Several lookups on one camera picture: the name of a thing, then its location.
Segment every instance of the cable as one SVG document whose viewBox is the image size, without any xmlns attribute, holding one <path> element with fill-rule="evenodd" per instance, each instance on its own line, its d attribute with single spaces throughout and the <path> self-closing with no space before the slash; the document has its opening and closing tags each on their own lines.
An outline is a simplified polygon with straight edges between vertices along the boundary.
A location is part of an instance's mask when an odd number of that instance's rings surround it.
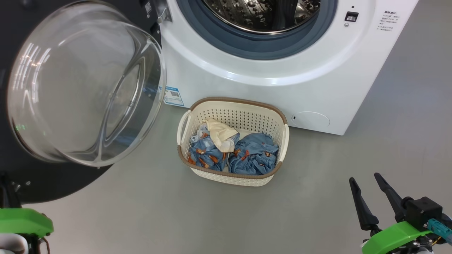
<svg viewBox="0 0 452 254">
<path fill-rule="evenodd" d="M 441 237 L 438 237 L 438 239 L 436 239 L 436 241 L 433 242 L 432 246 L 435 245 L 439 240 L 441 240 Z"/>
<path fill-rule="evenodd" d="M 47 254 L 50 254 L 50 244 L 49 244 L 49 242 L 47 241 L 47 239 L 46 239 L 45 237 L 43 237 L 42 240 L 46 243 L 46 246 L 47 246 Z"/>
</svg>

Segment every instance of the crumpled fabric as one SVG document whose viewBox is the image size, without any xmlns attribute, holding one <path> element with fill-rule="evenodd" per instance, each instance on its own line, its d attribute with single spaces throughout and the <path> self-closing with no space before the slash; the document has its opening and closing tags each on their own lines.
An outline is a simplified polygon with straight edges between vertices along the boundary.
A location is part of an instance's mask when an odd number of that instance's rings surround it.
<svg viewBox="0 0 452 254">
<path fill-rule="evenodd" d="M 275 168 L 279 147 L 272 137 L 252 133 L 237 142 L 229 156 L 229 172 L 234 174 L 263 175 Z"/>
<path fill-rule="evenodd" d="M 212 118 L 205 119 L 203 122 L 207 124 L 210 138 L 221 152 L 229 153 L 234 151 L 234 147 L 237 144 L 237 140 L 234 140 L 234 137 L 238 133 L 234 128 Z"/>
<path fill-rule="evenodd" d="M 240 134 L 235 134 L 232 139 L 235 144 L 240 138 Z M 189 163 L 212 169 L 222 171 L 226 166 L 227 157 L 229 153 L 222 153 L 212 141 L 210 132 L 207 130 L 207 124 L 203 123 L 198 129 L 196 135 L 190 138 L 192 147 L 188 151 L 187 160 Z"/>
</svg>

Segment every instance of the white washing machine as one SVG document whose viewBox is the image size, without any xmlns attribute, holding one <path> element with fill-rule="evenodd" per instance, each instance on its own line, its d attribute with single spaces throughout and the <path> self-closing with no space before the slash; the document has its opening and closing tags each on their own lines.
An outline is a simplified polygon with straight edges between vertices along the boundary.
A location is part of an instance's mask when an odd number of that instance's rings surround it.
<svg viewBox="0 0 452 254">
<path fill-rule="evenodd" d="M 0 41 L 0 168 L 54 189 L 71 186 L 64 171 L 79 183 L 58 191 L 67 195 L 131 153 L 162 101 L 212 96 L 272 104 L 291 126 L 342 135 L 416 3 L 0 1 L 0 23 L 14 24 Z M 56 198 L 45 189 L 22 199 Z"/>
<path fill-rule="evenodd" d="M 165 102 L 272 104 L 289 125 L 343 135 L 417 0 L 168 0 Z"/>
</svg>

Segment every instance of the blue patterned cloth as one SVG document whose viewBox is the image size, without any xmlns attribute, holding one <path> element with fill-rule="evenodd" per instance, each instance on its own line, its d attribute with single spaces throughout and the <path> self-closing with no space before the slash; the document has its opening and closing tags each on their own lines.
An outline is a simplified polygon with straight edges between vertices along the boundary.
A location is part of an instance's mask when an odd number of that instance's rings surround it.
<svg viewBox="0 0 452 254">
<path fill-rule="evenodd" d="M 237 144 L 239 138 L 239 133 L 232 137 L 234 144 Z M 229 153 L 222 153 L 218 150 L 210 138 L 210 132 L 207 130 L 206 123 L 201 124 L 196 135 L 191 137 L 191 142 L 192 147 L 188 152 L 187 158 L 189 163 L 206 169 L 223 170 Z"/>
<path fill-rule="evenodd" d="M 272 137 L 264 133 L 252 133 L 237 142 L 229 156 L 229 172 L 235 174 L 262 175 L 275 168 L 278 146 Z"/>
</svg>

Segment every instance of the white basket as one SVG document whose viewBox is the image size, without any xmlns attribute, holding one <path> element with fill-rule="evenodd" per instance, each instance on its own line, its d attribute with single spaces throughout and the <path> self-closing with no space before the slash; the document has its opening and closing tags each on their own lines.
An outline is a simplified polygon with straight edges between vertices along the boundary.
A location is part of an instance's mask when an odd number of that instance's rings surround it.
<svg viewBox="0 0 452 254">
<path fill-rule="evenodd" d="M 195 135 L 206 118 L 227 124 L 244 137 L 250 133 L 265 133 L 279 146 L 275 169 L 264 175 L 242 175 L 202 168 L 187 161 L 191 147 L 190 137 Z M 281 167 L 289 143 L 289 127 L 284 114 L 274 106 L 253 101 L 212 97 L 197 101 L 180 119 L 177 145 L 180 159 L 197 175 L 222 183 L 243 186 L 262 186 L 268 183 Z"/>
</svg>

